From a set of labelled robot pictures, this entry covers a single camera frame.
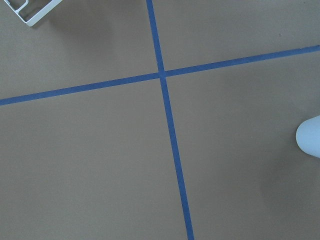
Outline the light blue plastic cup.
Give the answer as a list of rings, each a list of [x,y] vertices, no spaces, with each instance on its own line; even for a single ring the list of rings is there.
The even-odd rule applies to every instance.
[[[302,122],[296,130],[296,143],[306,154],[320,157],[320,116]]]

